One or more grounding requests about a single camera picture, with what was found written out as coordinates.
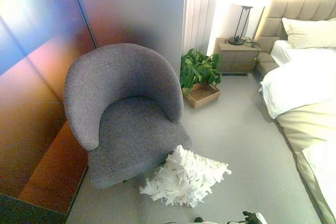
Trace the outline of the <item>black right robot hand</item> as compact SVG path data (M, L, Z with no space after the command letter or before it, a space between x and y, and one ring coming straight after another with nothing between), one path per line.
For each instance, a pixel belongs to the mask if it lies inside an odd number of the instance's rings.
M246 223L267 224L265 217L260 212L243 211Z

